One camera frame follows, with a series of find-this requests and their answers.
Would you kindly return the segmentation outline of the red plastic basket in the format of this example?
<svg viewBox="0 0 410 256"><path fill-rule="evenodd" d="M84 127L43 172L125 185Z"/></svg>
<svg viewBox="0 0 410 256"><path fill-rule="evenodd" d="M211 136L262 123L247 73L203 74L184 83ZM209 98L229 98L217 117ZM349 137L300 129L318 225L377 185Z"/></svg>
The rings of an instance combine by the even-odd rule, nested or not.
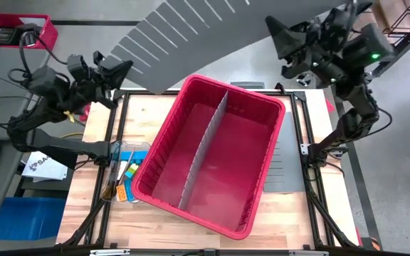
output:
<svg viewBox="0 0 410 256"><path fill-rule="evenodd" d="M20 17L36 17L45 18L46 22L41 27L40 39L48 46L48 49L52 50L58 37L58 31L52 24L51 17L45 14L0 14L0 27L15 27L23 24L20 21Z"/></svg>

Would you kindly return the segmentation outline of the clear plastic tray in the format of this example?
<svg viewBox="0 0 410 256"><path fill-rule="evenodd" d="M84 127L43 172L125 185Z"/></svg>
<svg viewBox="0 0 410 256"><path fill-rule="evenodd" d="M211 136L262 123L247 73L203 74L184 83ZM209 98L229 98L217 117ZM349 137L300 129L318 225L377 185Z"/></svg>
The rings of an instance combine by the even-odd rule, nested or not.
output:
<svg viewBox="0 0 410 256"><path fill-rule="evenodd" d="M111 151L110 151L110 161L111 161L111 155L112 155L112 153L113 153L114 151L116 151L116 150L119 150L120 153L122 153L123 151L147 151L147 153L148 153L149 148L150 148L150 145L149 145L148 143L146 143L146 142L125 142L125 141L118 141L118 142L115 142L115 143L112 144ZM144 160L143 160L143 161L131 161L131 164L137 164L137 165L139 166L139 168L140 168L141 165L143 164L143 162L144 162ZM105 188L106 185L107 185L107 179L108 179L109 172L110 172L110 166L108 166L108 167L106 168L106 170L105 170L104 180L103 180L103 183L102 183L102 190L101 190L101 193L100 193L100 197L101 197L101 198L102 198L102 192L103 192L104 188ZM113 197L113 199L112 199L111 201L117 201L117 202L119 202L119 201L117 200L117 191L116 191L115 196ZM129 201L124 201L124 202L126 202L126 203L137 203L138 201L139 201L139 200L136 199L136 200L133 201L133 202L129 202Z"/></svg>

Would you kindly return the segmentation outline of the black cart caster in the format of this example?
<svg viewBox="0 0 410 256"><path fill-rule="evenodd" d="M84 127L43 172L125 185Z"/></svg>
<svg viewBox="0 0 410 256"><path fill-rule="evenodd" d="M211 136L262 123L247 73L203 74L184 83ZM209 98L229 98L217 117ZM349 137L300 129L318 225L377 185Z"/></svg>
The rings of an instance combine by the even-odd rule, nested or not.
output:
<svg viewBox="0 0 410 256"><path fill-rule="evenodd" d="M296 82L307 87L312 82L312 76L308 73L299 74L296 78Z"/></svg>

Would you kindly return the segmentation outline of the black devices in basket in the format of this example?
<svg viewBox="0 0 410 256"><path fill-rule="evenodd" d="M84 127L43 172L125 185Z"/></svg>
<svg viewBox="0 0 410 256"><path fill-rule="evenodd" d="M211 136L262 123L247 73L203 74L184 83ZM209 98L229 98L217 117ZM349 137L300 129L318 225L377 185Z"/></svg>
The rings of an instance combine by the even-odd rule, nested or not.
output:
<svg viewBox="0 0 410 256"><path fill-rule="evenodd" d="M0 27L0 46L34 46L41 27L34 23L21 24L15 27Z"/></svg>

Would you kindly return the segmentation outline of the thin grey stick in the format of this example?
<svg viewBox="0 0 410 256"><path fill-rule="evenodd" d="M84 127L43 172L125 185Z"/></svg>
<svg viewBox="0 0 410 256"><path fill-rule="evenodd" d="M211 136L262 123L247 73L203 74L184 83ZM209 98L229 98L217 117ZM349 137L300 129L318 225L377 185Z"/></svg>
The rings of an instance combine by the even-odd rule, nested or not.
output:
<svg viewBox="0 0 410 256"><path fill-rule="evenodd" d="M129 167L130 164L131 164L131 160L132 160L133 154L134 154L134 151L131 151L131 152L130 152L130 155L129 155L128 158L127 158L127 167ZM122 178L118 181L118 185L120 185L120 184L124 181L124 179L125 179L125 175L123 175Z"/></svg>

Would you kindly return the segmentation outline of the white paper sheet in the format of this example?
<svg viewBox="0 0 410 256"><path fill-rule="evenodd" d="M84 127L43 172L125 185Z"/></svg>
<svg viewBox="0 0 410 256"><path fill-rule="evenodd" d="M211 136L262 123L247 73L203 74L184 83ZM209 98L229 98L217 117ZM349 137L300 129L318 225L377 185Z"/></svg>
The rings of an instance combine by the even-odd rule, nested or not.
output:
<svg viewBox="0 0 410 256"><path fill-rule="evenodd" d="M39 26L39 27L43 27L46 22L45 18L20 17L19 19L23 24L35 24L36 26Z"/></svg>

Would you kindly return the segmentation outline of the grey plastic divider panel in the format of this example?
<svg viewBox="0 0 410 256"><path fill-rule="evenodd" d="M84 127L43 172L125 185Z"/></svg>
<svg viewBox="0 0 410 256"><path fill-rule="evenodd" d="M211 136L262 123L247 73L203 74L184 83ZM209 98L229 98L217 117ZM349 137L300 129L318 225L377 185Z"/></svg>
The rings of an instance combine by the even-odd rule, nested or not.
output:
<svg viewBox="0 0 410 256"><path fill-rule="evenodd" d="M126 78L159 94L186 76L268 37L273 16L293 26L347 0L166 0L111 50L103 66L133 62Z"/></svg>
<svg viewBox="0 0 410 256"><path fill-rule="evenodd" d="M293 115L286 112L264 185L266 193L304 192Z"/></svg>
<svg viewBox="0 0 410 256"><path fill-rule="evenodd" d="M186 207L189 203L189 199L194 190L194 184L199 176L199 170L201 169L201 166L204 162L211 142L214 139L214 136L226 112L227 99L228 93L226 92L223 98L221 99L218 107L216 108L210 122L208 123L208 126L206 127L206 130L198 145L182 191L181 199L179 202L180 210L186 210Z"/></svg>

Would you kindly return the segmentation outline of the black aluminium rig frame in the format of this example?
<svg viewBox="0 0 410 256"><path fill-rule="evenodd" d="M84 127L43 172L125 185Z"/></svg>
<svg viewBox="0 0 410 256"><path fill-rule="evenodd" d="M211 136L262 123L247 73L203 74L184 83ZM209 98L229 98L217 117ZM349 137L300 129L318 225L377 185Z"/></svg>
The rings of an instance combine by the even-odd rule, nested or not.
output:
<svg viewBox="0 0 410 256"><path fill-rule="evenodd" d="M331 131L322 90L265 90L286 108L283 128L301 131L304 142L320 141ZM153 95L136 88L115 112L91 107L84 140L93 142L122 134L131 142L152 143L177 95ZM83 244L116 244L120 248L299 250L312 245L307 196L304 191L263 193L250 235L234 240L150 204L109 202L84 234Z"/></svg>

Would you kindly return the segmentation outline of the black support bar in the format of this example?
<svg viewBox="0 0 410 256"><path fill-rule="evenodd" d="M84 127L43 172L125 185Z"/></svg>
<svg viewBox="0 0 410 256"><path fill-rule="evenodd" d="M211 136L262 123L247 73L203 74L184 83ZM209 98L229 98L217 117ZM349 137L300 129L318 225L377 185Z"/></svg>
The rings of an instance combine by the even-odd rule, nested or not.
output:
<svg viewBox="0 0 410 256"><path fill-rule="evenodd" d="M48 153L53 160L57 161L58 163L67 166L69 169L74 169L78 155L73 152L68 151L54 151L52 153Z"/></svg>

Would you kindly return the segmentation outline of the large red plastic bin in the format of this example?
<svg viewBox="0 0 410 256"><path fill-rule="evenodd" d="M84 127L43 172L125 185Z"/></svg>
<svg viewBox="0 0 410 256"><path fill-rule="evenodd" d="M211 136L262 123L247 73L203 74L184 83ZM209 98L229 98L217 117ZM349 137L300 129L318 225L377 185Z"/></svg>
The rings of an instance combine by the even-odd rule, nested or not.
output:
<svg viewBox="0 0 410 256"><path fill-rule="evenodd" d="M186 210L180 210L194 155L226 92L226 112ZM248 237L284 116L280 100L202 75L189 76L135 174L135 198L228 238Z"/></svg>

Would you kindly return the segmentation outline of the dark grey flat pad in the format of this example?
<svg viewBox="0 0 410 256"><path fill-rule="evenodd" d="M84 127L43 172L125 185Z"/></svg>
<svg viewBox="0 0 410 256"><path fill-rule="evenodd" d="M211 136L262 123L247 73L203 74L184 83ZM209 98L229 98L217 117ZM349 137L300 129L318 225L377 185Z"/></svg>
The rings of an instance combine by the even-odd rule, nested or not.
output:
<svg viewBox="0 0 410 256"><path fill-rule="evenodd" d="M264 82L231 82L231 85L241 87L244 89L256 89L261 90L265 88Z"/></svg>

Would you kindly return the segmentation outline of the wide blue toy block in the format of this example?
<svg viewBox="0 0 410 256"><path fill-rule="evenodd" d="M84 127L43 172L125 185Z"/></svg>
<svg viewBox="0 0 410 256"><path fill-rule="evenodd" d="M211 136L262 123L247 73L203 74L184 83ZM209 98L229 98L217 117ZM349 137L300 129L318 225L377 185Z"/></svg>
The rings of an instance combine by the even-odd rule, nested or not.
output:
<svg viewBox="0 0 410 256"><path fill-rule="evenodd" d="M123 151L120 154L122 161L143 161L147 155L147 151Z"/></svg>

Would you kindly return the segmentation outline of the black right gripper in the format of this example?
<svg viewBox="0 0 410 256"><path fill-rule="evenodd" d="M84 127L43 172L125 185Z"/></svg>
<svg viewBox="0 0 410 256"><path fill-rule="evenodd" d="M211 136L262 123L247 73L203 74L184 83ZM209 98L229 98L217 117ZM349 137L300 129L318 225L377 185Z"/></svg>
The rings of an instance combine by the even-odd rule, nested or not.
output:
<svg viewBox="0 0 410 256"><path fill-rule="evenodd" d="M310 71L324 84L338 81L340 68L334 61L340 52L340 39L322 38L322 23L303 22L300 32L290 30L273 16L267 16L265 23L279 59L284 59L300 49L299 65L282 67L284 78L295 78L301 73Z"/></svg>

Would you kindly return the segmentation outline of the white printed paper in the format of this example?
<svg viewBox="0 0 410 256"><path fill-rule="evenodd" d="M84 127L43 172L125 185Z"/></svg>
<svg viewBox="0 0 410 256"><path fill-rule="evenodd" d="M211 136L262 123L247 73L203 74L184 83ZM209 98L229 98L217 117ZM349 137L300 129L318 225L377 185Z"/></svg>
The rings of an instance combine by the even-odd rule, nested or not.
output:
<svg viewBox="0 0 410 256"><path fill-rule="evenodd" d="M32 152L21 173L23 177L32 178L33 182L62 181L67 177L68 167L53 160L39 151Z"/></svg>

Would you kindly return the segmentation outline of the grey metal cart frame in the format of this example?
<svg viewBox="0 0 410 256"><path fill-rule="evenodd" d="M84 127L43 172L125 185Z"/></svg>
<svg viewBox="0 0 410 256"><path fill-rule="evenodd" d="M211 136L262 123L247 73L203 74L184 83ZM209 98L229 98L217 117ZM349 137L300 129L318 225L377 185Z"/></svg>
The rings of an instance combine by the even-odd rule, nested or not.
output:
<svg viewBox="0 0 410 256"><path fill-rule="evenodd" d="M374 0L372 13L394 48L393 56L381 60L373 70L379 77L410 50L410 0Z"/></svg>

